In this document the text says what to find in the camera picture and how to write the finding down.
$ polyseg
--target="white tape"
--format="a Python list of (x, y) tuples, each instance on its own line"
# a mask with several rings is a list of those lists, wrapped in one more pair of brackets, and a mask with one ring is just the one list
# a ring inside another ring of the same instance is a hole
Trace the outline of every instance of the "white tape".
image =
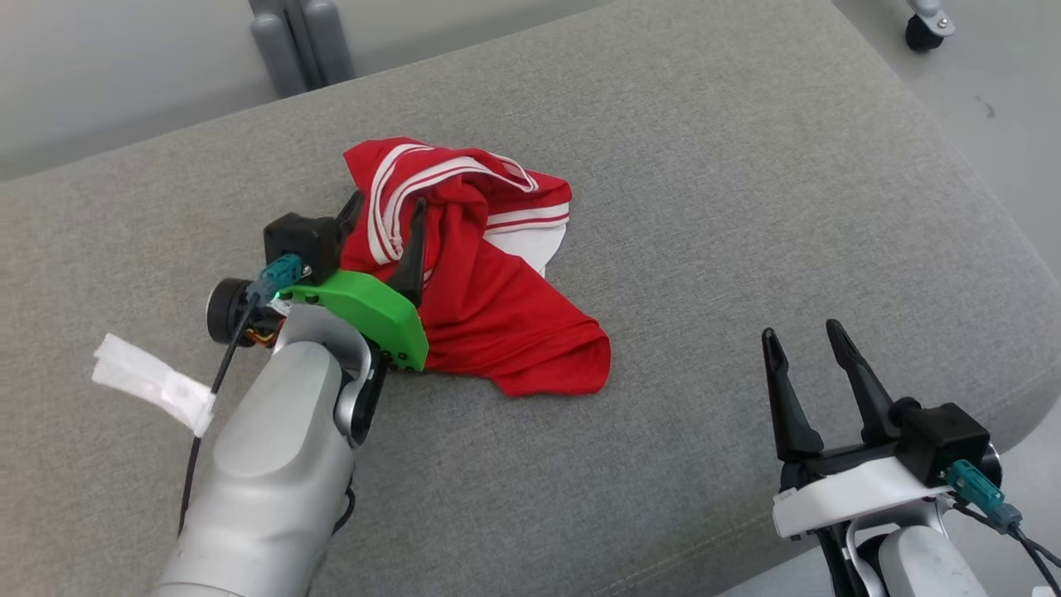
[(157, 405), (202, 438), (213, 419), (210, 388), (173, 371), (158, 357), (108, 334), (93, 355), (92, 382)]

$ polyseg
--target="floor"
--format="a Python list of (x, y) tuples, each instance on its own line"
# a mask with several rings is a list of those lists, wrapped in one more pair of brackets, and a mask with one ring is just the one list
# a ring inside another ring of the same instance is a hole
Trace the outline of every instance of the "floor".
[[(1054, 276), (1061, 279), (1061, 2), (943, 0), (955, 35), (926, 54), (903, 41), (912, 11), (902, 0), (833, 0), (910, 90), (1006, 206)], [(1056, 498), (1061, 479), (1044, 475), (1061, 454), (1061, 404), (1003, 457), (1009, 502), (1037, 541), (1061, 549)], [(989, 595), (1028, 596), (1044, 585), (1015, 542), (956, 513), (946, 517)], [(807, 552), (720, 597), (832, 597), (819, 551)]]

